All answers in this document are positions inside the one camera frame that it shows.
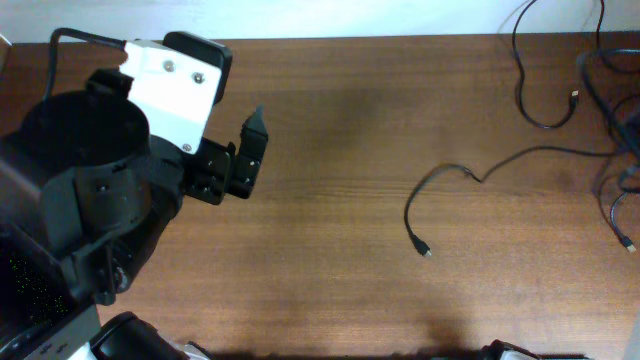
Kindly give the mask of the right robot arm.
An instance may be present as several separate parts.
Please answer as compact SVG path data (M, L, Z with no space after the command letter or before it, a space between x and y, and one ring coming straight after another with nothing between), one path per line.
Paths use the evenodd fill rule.
M476 356L477 360L540 360L541 357L513 344L494 340L484 346Z

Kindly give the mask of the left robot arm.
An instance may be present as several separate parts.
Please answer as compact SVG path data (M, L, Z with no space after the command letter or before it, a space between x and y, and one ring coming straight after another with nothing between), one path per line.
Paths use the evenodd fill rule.
M154 136L129 76L92 74L38 103L1 141L1 355L5 359L203 359L136 315L101 323L185 197L251 195L268 142L263 113L239 145L187 155Z

